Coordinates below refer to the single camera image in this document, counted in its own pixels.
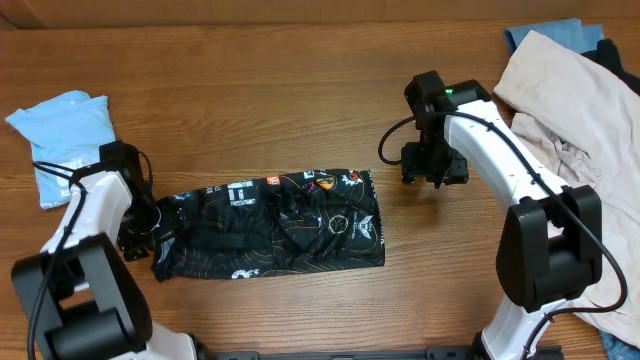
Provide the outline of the black orange-patterned jersey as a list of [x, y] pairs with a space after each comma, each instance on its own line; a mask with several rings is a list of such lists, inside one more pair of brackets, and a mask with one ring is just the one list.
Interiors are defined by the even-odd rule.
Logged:
[[385, 240], [367, 170], [243, 180], [167, 196], [151, 267], [172, 277], [247, 279], [380, 267]]

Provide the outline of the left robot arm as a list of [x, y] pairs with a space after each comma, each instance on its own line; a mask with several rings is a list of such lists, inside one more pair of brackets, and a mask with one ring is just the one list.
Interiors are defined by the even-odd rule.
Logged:
[[209, 359], [195, 336], [153, 321], [125, 263], [152, 249], [161, 212], [147, 158], [114, 141], [97, 163], [35, 168], [69, 183], [71, 200], [39, 254], [16, 262], [13, 286], [29, 321], [27, 355], [46, 359]]

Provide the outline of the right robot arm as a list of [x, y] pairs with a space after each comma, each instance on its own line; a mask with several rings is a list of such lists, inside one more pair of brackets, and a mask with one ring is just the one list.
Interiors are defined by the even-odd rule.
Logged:
[[413, 77], [404, 97], [420, 138], [401, 151], [402, 181], [435, 187], [464, 184], [474, 167], [505, 213], [496, 255], [504, 297], [491, 323], [469, 346], [434, 346], [428, 359], [560, 359], [536, 347], [554, 310], [565, 309], [602, 274], [596, 236], [601, 202], [587, 186], [572, 188], [548, 171], [511, 132], [475, 80], [451, 86], [435, 71]]

